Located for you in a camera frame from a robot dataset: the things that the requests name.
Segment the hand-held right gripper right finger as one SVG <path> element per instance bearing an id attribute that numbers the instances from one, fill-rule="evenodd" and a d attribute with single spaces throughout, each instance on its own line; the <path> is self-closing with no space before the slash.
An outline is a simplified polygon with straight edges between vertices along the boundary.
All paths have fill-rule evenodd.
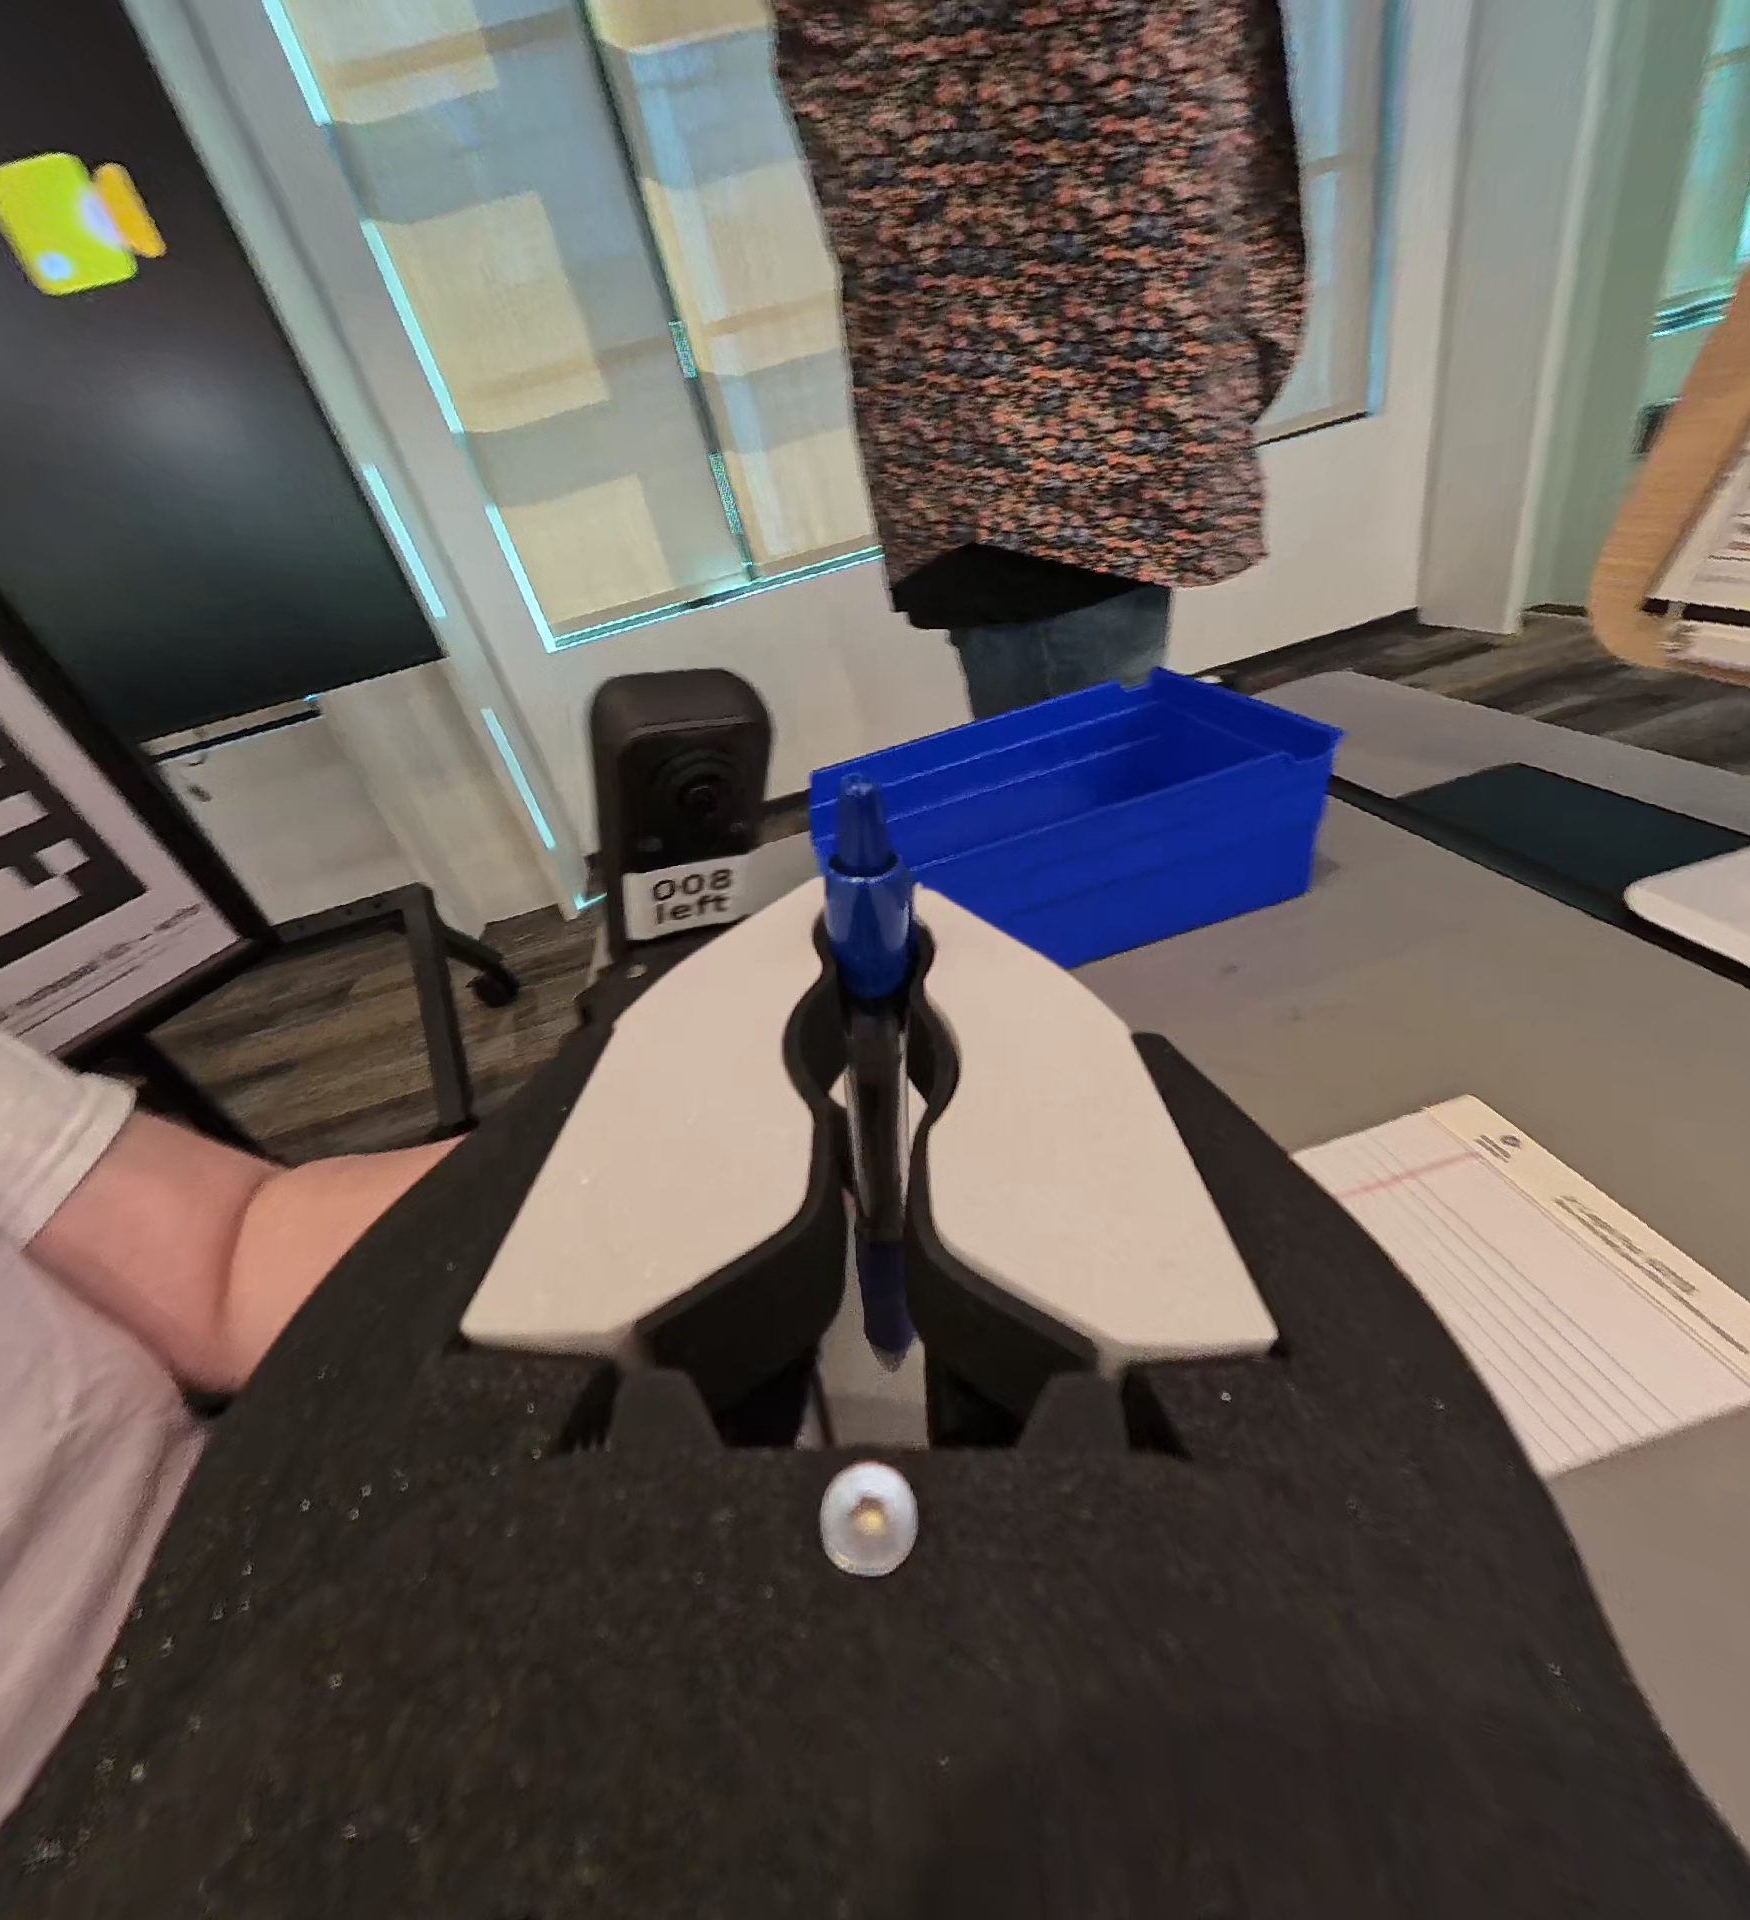
<path id="1" fill-rule="evenodd" d="M 925 1216 L 965 1272 L 1099 1372 L 1267 1357 L 1277 1321 L 1134 1042 L 1074 973 L 925 888 L 925 1009 L 956 1087 L 923 1118 Z"/>

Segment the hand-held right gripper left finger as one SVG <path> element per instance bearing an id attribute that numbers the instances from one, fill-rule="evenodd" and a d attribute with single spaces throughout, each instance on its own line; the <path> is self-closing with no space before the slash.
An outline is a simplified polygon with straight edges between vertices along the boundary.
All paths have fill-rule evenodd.
<path id="1" fill-rule="evenodd" d="M 462 1310 L 477 1351 L 787 1368 L 840 1310 L 834 1101 L 803 1009 L 834 1015 L 817 881 L 712 936 L 616 1015 Z"/>

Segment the blue pen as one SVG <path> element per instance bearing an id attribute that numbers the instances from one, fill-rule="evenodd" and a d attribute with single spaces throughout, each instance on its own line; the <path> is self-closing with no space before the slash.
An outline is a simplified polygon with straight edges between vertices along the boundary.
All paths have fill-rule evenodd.
<path id="1" fill-rule="evenodd" d="M 869 775 L 844 775 L 824 862 L 824 933 L 844 1018 L 848 1178 L 863 1336 L 899 1372 L 907 1310 L 907 1015 L 916 984 L 916 881 Z"/>

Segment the blue plastic bin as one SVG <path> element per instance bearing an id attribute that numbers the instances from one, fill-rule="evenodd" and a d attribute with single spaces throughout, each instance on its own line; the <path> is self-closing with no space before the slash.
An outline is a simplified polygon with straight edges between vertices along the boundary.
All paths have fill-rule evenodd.
<path id="1" fill-rule="evenodd" d="M 1340 727 L 1154 671 L 952 727 L 812 780 L 872 780 L 923 891 L 1080 969 L 1309 891 Z"/>

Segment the white lined notepad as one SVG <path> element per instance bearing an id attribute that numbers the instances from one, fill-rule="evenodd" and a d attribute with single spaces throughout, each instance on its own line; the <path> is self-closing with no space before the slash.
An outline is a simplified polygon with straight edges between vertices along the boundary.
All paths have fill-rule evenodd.
<path id="1" fill-rule="evenodd" d="M 1543 1481 L 1750 1409 L 1750 1300 L 1478 1095 L 1297 1151 Z"/>

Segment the person's left forearm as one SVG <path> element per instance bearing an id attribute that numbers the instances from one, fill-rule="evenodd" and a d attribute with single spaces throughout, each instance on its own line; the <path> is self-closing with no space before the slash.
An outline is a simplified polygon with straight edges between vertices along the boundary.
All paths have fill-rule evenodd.
<path id="1" fill-rule="evenodd" d="M 425 1142 L 284 1167 L 131 1116 L 25 1251 L 178 1388 L 237 1394 L 360 1239 L 451 1151 Z"/>

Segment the window with roller blind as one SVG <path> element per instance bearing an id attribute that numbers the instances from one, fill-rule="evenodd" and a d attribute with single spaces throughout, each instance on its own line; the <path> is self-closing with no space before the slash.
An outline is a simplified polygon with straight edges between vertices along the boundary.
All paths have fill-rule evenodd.
<path id="1" fill-rule="evenodd" d="M 264 5 L 552 647 L 884 548 L 777 5 Z M 1309 296 L 1369 405 L 1391 5 L 1282 5 Z"/>

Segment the black flat table mat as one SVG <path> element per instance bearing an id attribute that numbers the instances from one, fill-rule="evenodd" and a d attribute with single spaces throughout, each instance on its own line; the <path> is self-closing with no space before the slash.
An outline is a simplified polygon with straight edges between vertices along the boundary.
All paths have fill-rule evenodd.
<path id="1" fill-rule="evenodd" d="M 1626 897 L 1637 881 L 1750 850 L 1747 831 L 1519 759 L 1417 786 L 1402 806 L 1600 897 Z"/>

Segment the framed tag sign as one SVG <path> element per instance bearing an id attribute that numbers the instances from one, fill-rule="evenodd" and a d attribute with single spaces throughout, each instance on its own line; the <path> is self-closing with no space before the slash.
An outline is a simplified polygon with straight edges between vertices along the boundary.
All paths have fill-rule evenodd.
<path id="1" fill-rule="evenodd" d="M 0 598 L 0 1034 L 98 1056 L 274 949 L 188 806 Z"/>

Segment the person's white shirt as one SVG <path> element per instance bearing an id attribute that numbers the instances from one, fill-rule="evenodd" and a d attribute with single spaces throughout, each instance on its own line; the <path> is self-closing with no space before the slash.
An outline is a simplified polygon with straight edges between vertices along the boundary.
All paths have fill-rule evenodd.
<path id="1" fill-rule="evenodd" d="M 201 1453 L 166 1363 L 29 1259 L 131 1112 L 0 1034 L 0 1824 L 95 1697 Z"/>

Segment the black metal frame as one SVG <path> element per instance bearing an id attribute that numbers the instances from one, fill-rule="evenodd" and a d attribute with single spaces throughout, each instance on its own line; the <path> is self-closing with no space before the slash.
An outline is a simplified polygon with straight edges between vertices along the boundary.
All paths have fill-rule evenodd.
<path id="1" fill-rule="evenodd" d="M 498 946 L 450 926 L 425 883 L 405 883 L 274 926 L 280 949 L 310 953 L 375 936 L 400 936 L 407 944 L 433 1085 L 433 1142 L 456 1142 L 477 1127 L 477 1112 L 451 967 L 470 969 L 473 1000 L 494 1009 L 511 1006 L 522 994 L 522 979 Z"/>

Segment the large black wall screen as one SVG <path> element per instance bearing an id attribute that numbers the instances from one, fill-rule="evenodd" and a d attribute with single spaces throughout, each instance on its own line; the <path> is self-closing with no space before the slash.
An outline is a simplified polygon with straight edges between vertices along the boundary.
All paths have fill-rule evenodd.
<path id="1" fill-rule="evenodd" d="M 0 5 L 0 591 L 129 739 L 441 658 L 122 5 Z"/>

